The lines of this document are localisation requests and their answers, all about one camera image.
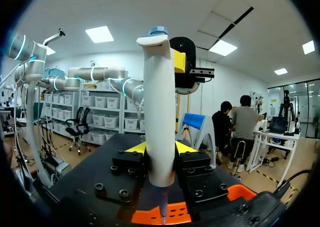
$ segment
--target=ceiling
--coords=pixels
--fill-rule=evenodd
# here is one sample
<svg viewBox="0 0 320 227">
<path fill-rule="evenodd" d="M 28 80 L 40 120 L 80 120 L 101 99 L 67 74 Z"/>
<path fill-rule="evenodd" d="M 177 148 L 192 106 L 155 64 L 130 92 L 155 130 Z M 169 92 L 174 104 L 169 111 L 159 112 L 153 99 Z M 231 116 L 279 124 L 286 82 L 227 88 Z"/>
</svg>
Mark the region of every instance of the ceiling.
<svg viewBox="0 0 320 227">
<path fill-rule="evenodd" d="M 239 23 L 237 19 L 253 10 Z M 93 43 L 86 29 L 107 25 L 114 42 Z M 317 52 L 304 55 L 312 40 L 289 0 L 34 0 L 17 31 L 42 43 L 59 28 L 66 36 L 50 44 L 47 60 L 82 54 L 141 51 L 136 39 L 162 25 L 171 38 L 185 36 L 197 47 L 197 57 L 244 72 L 266 83 L 318 71 Z M 238 47 L 226 57 L 209 52 L 221 39 Z M 274 70 L 286 68 L 288 74 Z"/>
</svg>

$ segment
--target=monitor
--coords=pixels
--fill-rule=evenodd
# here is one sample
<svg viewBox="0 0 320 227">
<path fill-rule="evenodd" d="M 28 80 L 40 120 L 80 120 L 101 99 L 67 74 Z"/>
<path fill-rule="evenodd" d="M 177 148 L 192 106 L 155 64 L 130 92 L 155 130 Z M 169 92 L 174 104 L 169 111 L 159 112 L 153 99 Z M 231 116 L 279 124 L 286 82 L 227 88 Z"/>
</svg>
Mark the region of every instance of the monitor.
<svg viewBox="0 0 320 227">
<path fill-rule="evenodd" d="M 270 132 L 283 134 L 287 130 L 288 121 L 285 117 L 272 117 Z"/>
</svg>

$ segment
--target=man in black shirt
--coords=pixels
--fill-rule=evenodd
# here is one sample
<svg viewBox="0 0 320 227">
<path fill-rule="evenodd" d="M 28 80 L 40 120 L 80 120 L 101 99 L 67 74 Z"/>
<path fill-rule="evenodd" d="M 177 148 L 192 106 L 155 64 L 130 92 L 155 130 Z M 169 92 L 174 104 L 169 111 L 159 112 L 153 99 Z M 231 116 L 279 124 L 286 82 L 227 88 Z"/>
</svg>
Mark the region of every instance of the man in black shirt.
<svg viewBox="0 0 320 227">
<path fill-rule="evenodd" d="M 232 110 L 230 102 L 225 101 L 221 104 L 220 111 L 212 116 L 214 127 L 215 146 L 224 156 L 228 156 L 229 152 L 226 148 L 230 141 L 230 134 L 234 125 L 230 122 L 229 112 Z"/>
</svg>

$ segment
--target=gray shirt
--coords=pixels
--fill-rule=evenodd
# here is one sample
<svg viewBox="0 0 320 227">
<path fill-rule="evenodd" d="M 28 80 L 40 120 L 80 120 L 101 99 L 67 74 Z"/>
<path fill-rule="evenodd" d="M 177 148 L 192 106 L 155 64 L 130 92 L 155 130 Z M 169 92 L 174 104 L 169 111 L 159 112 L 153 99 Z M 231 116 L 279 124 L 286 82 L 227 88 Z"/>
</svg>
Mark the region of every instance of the gray shirt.
<svg viewBox="0 0 320 227">
<path fill-rule="evenodd" d="M 252 108 L 246 106 L 237 107 L 232 118 L 232 122 L 235 124 L 233 137 L 252 140 L 257 120 L 258 114 Z"/>
</svg>

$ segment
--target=ceiling light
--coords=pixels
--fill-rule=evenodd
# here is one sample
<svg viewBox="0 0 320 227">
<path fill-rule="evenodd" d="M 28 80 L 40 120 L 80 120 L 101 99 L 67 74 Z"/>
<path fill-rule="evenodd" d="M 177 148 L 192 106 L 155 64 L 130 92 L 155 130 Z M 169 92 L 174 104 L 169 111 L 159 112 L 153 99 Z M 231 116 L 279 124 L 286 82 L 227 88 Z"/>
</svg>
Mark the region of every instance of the ceiling light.
<svg viewBox="0 0 320 227">
<path fill-rule="evenodd" d="M 213 45 L 209 51 L 213 52 L 213 53 L 217 53 L 221 56 L 227 56 L 230 53 L 232 53 L 233 51 L 235 51 L 236 49 L 238 49 L 238 47 L 227 43 L 223 40 L 219 40 L 215 45 Z"/>
<path fill-rule="evenodd" d="M 275 72 L 278 76 L 284 75 L 284 74 L 288 73 L 288 71 L 286 70 L 286 68 L 281 68 L 281 69 L 275 70 L 274 72 Z"/>
<path fill-rule="evenodd" d="M 85 32 L 94 43 L 114 41 L 114 38 L 112 37 L 107 26 L 86 29 Z"/>
<path fill-rule="evenodd" d="M 302 48 L 303 48 L 304 54 L 307 55 L 307 54 L 315 51 L 315 43 L 313 40 L 311 40 L 310 42 L 303 44 Z"/>
<path fill-rule="evenodd" d="M 56 53 L 56 52 L 55 52 L 52 48 L 46 46 L 46 55 L 47 55 L 47 56 L 53 55 L 53 54 L 55 54 L 55 53 Z"/>
</svg>

